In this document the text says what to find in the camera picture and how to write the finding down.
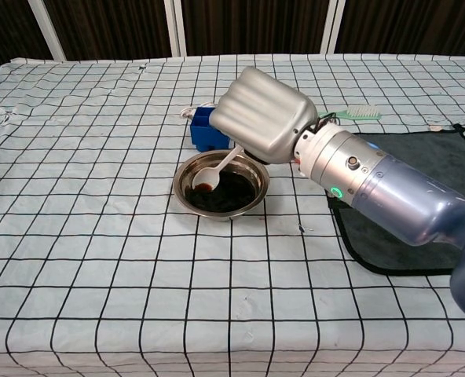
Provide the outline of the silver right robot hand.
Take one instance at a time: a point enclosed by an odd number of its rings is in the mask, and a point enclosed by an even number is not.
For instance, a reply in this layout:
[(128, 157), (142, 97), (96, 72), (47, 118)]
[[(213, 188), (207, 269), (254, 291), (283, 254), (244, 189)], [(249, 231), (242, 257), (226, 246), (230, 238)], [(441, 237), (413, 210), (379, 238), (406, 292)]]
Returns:
[(212, 111), (210, 124), (268, 164), (289, 163), (302, 130), (318, 119), (303, 93), (247, 67)]

